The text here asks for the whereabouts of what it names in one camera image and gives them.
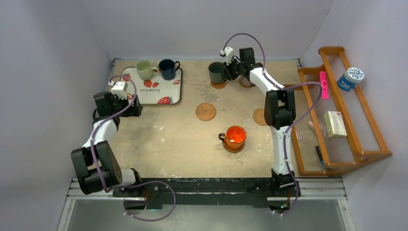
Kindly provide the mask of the purple mug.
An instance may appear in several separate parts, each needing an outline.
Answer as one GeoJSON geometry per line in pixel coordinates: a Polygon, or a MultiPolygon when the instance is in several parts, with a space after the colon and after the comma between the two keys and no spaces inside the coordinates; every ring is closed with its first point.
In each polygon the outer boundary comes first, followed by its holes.
{"type": "Polygon", "coordinates": [[[239,82],[242,82],[244,85],[254,85],[251,81],[249,81],[246,77],[241,76],[239,82]]]}

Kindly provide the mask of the light wooden coaster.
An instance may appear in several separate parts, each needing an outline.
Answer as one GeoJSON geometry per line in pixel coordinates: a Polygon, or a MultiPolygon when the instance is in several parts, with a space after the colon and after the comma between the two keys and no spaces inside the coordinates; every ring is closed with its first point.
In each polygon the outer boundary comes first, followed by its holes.
{"type": "Polygon", "coordinates": [[[224,81],[224,82],[222,82],[222,83],[214,83],[214,82],[211,81],[211,82],[210,82],[210,85],[211,85],[213,88],[215,88],[215,89],[222,89],[222,88],[226,87],[227,82],[224,81]]]}
{"type": "Polygon", "coordinates": [[[252,88],[252,87],[256,86],[256,85],[244,85],[242,82],[239,82],[239,84],[240,84],[241,87],[246,88],[246,89],[249,89],[249,88],[252,88]]]}

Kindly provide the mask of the dark green mug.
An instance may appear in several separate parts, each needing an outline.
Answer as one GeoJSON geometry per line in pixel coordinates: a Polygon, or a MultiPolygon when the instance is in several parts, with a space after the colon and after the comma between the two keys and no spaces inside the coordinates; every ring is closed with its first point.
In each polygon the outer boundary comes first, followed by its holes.
{"type": "Polygon", "coordinates": [[[222,62],[213,62],[208,66],[210,80],[214,84],[221,84],[225,81],[224,65],[222,62]]]}

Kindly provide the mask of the orange mug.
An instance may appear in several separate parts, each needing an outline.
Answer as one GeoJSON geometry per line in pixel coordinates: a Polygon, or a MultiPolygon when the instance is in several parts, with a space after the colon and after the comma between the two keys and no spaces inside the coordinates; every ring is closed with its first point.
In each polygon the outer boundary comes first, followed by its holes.
{"type": "Polygon", "coordinates": [[[240,148],[246,141],[247,134],[244,128],[232,126],[227,129],[226,133],[219,133],[218,138],[231,149],[240,148]]]}

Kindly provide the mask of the dark brown wooden coaster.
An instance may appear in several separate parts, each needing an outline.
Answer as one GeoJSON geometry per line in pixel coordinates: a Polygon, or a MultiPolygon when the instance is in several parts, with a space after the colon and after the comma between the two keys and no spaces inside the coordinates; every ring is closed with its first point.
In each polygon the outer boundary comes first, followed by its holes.
{"type": "Polygon", "coordinates": [[[244,142],[243,145],[242,145],[240,148],[238,148],[238,149],[231,149],[231,148],[229,148],[229,147],[226,145],[225,142],[223,142],[222,145],[223,145],[223,147],[224,147],[224,149],[225,149],[226,151],[228,151],[228,152],[230,152],[230,153],[238,153],[238,152],[240,152],[240,151],[242,151],[242,150],[244,149],[244,147],[245,147],[245,142],[244,142]]]}

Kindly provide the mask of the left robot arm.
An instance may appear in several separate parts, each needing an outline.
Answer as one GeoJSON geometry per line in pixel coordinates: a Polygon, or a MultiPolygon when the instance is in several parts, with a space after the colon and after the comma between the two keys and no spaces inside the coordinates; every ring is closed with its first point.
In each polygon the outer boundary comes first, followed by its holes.
{"type": "Polygon", "coordinates": [[[85,195],[124,187],[132,197],[143,192],[137,170],[121,169],[109,144],[118,132],[122,116],[140,116],[143,107],[138,96],[121,99],[108,91],[93,96],[97,108],[92,114],[93,131],[86,143],[71,152],[71,160],[79,186],[85,195]]]}

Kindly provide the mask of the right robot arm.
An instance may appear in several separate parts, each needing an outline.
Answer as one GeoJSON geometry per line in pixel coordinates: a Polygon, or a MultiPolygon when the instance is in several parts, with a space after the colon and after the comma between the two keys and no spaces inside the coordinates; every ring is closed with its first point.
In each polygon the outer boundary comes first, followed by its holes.
{"type": "Polygon", "coordinates": [[[245,77],[265,95],[264,119],[272,133],[274,152],[270,190],[276,196],[299,196],[290,145],[296,118],[294,90],[284,90],[284,86],[276,82],[261,63],[256,62],[253,48],[242,48],[239,53],[236,59],[233,48],[225,47],[220,51],[220,56],[226,59],[224,77],[227,80],[245,77]]]}

